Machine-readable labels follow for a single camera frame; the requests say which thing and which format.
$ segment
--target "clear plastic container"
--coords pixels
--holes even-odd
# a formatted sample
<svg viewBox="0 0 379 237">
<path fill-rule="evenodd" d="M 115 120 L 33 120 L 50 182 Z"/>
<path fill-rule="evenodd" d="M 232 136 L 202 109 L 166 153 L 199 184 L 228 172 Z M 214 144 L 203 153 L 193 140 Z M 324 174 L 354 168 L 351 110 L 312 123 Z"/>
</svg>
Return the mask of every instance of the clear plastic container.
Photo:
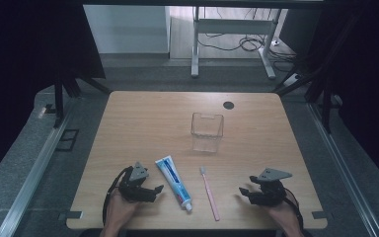
<svg viewBox="0 0 379 237">
<path fill-rule="evenodd" d="M 217 152 L 223 137 L 224 117 L 222 115 L 192 114 L 192 149 Z"/>
</svg>

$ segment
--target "white wall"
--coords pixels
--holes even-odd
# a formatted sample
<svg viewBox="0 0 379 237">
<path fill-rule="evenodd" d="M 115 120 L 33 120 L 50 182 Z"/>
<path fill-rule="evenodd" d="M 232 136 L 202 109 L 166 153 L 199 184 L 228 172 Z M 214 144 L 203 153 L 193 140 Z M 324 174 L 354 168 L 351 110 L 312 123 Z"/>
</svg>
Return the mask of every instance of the white wall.
<svg viewBox="0 0 379 237">
<path fill-rule="evenodd" d="M 169 52 L 169 7 L 84 5 L 84 9 L 99 53 Z"/>
</svg>

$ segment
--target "white metal table frame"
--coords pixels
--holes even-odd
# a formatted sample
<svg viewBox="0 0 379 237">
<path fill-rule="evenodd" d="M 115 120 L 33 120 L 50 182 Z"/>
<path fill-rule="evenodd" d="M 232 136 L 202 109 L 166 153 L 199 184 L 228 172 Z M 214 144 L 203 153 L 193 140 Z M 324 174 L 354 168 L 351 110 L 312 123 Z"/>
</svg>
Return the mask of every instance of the white metal table frame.
<svg viewBox="0 0 379 237">
<path fill-rule="evenodd" d="M 226 19 L 200 19 L 199 7 L 195 7 L 195 16 L 193 19 L 193 46 L 191 57 L 191 77 L 198 76 L 198 34 L 234 34 L 234 35 L 267 35 L 264 47 L 259 49 L 261 59 L 269 79 L 275 79 L 275 73 L 272 65 L 269 63 L 267 55 L 278 25 L 278 19 L 281 9 L 278 9 L 272 21 L 264 20 L 226 20 Z"/>
</svg>

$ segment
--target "toothpaste cap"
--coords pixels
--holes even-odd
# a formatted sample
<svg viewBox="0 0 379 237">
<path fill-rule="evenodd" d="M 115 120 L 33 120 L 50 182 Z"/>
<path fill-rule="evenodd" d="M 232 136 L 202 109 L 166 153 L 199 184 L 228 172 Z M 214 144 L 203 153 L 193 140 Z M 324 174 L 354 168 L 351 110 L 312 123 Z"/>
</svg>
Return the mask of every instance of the toothpaste cap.
<svg viewBox="0 0 379 237">
<path fill-rule="evenodd" d="M 192 205 L 190 205 L 190 203 L 187 203 L 186 204 L 186 209 L 187 209 L 187 211 L 191 211 L 192 210 Z"/>
</svg>

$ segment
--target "toothbrush handle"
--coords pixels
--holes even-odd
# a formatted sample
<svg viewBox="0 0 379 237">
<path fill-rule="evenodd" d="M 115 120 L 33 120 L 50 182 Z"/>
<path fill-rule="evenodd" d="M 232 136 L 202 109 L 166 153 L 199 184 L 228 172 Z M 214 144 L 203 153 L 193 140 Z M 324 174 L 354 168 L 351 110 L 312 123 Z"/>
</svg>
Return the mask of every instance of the toothbrush handle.
<svg viewBox="0 0 379 237">
<path fill-rule="evenodd" d="M 210 185 L 207 182 L 207 179 L 205 178 L 205 175 L 202 175 L 202 178 L 204 178 L 205 183 L 205 189 L 207 190 L 208 199 L 210 200 L 211 209 L 213 210 L 214 219 L 216 221 L 220 220 L 220 216 L 218 214 L 217 206 L 214 201 L 213 193 L 211 192 Z"/>
</svg>

